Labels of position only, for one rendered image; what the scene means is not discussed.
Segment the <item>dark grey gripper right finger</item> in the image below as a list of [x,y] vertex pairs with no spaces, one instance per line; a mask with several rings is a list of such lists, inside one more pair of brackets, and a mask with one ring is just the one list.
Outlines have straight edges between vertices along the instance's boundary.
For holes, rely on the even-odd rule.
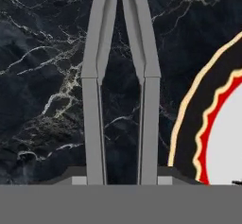
[[184,176],[176,167],[159,166],[157,174],[157,183],[159,185],[200,185],[199,181]]

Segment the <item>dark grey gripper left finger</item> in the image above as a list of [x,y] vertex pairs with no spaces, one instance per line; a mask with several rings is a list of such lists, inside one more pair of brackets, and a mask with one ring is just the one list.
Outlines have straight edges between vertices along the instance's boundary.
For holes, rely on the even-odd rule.
[[70,166],[60,176],[52,180],[42,181],[42,185],[53,185],[53,184],[86,185],[87,184],[86,168],[82,166]]

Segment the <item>black plate red cream rim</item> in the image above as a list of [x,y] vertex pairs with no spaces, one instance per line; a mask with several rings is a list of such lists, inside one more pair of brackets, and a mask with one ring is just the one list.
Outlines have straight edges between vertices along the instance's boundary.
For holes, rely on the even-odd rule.
[[221,46],[197,73],[171,133],[167,165],[186,178],[209,182],[208,139],[218,111],[242,84],[242,31]]

